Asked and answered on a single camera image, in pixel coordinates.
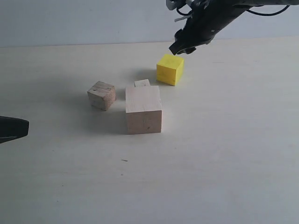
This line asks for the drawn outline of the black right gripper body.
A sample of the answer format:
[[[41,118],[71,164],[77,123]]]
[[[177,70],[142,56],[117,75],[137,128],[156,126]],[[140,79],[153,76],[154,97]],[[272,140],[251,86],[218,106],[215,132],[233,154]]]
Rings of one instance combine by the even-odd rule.
[[[248,9],[239,0],[209,0],[194,6],[192,16],[175,34],[175,42],[185,48],[209,44],[217,33]]]

